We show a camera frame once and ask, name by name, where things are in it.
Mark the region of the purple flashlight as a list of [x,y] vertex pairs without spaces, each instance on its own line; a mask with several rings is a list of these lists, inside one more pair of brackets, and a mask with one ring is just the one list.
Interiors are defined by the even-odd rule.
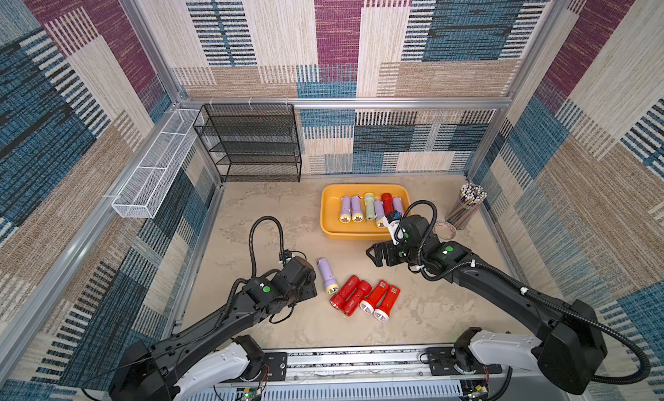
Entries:
[[320,270],[326,293],[330,295],[337,293],[340,287],[333,274],[329,261],[324,257],[320,258],[317,261],[317,267]]
[[351,198],[351,211],[352,221],[354,223],[361,223],[364,221],[364,212],[361,206],[361,198],[358,195],[354,195]]
[[349,224],[352,221],[351,198],[349,196],[343,196],[341,198],[339,220],[342,224]]
[[375,200],[375,224],[377,225],[378,228],[383,229],[386,227],[385,225],[385,210],[384,210],[384,205],[381,200]]
[[393,207],[394,210],[401,216],[404,216],[404,206],[403,206],[403,201],[401,197],[394,197],[393,198]]

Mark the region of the pale green flashlight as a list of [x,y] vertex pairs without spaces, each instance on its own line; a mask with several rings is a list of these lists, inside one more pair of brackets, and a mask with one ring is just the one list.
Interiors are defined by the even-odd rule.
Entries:
[[365,193],[363,196],[365,206],[365,219],[367,221],[376,220],[375,212],[375,195],[373,193]]

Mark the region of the yellow plastic storage tray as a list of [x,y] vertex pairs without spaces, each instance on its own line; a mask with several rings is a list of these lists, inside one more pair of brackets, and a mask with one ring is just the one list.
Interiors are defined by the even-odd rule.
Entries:
[[376,205],[390,194],[406,209],[411,205],[409,193],[394,184],[333,184],[322,192],[320,227],[333,240],[377,240],[391,238],[388,229],[380,225],[381,213]]

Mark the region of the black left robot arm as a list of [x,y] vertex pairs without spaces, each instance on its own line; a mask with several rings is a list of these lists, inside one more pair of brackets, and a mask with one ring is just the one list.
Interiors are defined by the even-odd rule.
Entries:
[[[258,226],[271,221],[278,229],[279,269],[258,274],[254,234]],[[86,385],[108,375],[108,393],[113,400],[174,400],[184,394],[183,378],[214,349],[235,335],[274,316],[282,309],[294,309],[299,302],[316,296],[316,271],[306,259],[289,257],[284,230],[273,216],[257,219],[249,233],[251,276],[233,282],[227,301],[195,325],[147,347],[141,340],[124,351],[119,365],[83,380],[80,389],[95,400]]]

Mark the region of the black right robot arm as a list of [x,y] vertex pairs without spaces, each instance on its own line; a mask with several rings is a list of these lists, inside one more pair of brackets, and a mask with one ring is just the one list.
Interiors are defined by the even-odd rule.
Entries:
[[[470,248],[456,241],[442,242],[434,232],[435,220],[375,202],[375,222],[390,233],[389,240],[367,250],[377,267],[406,264],[428,282],[446,281],[470,290],[521,323],[525,335],[491,333],[473,327],[464,331],[451,351],[454,368],[475,374],[481,366],[500,365],[509,371],[522,369],[545,377],[558,389],[581,395],[589,383],[632,385],[651,372],[648,355],[628,337],[598,321],[590,305],[564,302],[532,289],[486,263]],[[634,373],[603,376],[598,369],[610,337],[636,356]]]

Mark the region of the clear tape roll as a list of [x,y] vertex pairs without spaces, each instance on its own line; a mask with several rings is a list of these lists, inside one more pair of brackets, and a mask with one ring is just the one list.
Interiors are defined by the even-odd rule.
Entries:
[[444,220],[438,220],[434,226],[434,233],[442,241],[451,241],[456,238],[458,232],[452,224]]

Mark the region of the cup of pencils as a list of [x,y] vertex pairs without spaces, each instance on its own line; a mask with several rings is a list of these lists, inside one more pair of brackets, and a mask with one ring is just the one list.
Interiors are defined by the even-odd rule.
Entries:
[[454,205],[447,212],[445,222],[457,231],[463,230],[486,198],[487,193],[481,185],[467,181],[461,186]]

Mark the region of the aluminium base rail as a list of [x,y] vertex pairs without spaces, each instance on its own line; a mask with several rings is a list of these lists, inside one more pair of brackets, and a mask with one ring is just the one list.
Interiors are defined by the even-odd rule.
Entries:
[[534,372],[453,366],[451,345],[265,350],[232,342],[136,400],[569,400]]

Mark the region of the white mesh wall basket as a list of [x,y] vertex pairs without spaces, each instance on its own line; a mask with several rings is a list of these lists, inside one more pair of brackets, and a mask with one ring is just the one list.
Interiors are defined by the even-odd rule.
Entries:
[[196,139],[196,110],[172,113],[112,202],[123,219],[153,219]]

